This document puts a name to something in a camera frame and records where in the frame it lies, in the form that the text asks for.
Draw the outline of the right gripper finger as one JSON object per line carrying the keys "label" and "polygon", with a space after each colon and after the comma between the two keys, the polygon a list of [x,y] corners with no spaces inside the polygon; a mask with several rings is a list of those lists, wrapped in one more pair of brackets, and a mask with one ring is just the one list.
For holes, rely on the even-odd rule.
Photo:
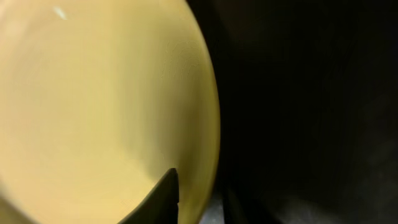
{"label": "right gripper finger", "polygon": [[178,174],[175,168],[171,168],[119,224],[177,224],[178,203]]}

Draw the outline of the yellow plate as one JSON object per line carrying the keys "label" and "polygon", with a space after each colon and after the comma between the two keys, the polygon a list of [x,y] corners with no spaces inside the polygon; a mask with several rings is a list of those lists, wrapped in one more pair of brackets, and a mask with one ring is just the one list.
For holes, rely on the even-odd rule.
{"label": "yellow plate", "polygon": [[198,223],[219,151],[186,1],[1,2],[2,223],[118,223],[171,168]]}

